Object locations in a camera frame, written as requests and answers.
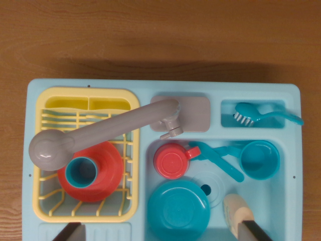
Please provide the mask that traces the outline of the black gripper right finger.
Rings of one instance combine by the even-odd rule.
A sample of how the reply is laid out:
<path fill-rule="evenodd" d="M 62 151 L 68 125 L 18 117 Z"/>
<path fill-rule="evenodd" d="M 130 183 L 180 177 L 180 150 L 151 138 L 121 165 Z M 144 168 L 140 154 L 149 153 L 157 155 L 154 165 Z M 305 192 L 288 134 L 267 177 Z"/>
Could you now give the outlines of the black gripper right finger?
<path fill-rule="evenodd" d="M 253 220 L 239 223 L 239 241 L 272 241 L 267 233 Z"/>

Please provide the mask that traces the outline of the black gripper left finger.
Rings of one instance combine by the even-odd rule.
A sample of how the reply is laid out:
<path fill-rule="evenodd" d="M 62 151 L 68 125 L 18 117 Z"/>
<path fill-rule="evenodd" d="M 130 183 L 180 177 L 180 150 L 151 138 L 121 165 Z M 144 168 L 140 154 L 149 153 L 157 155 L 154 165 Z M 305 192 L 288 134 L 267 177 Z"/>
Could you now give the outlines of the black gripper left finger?
<path fill-rule="evenodd" d="M 68 223 L 53 241 L 86 241 L 86 226 L 80 222 Z"/>

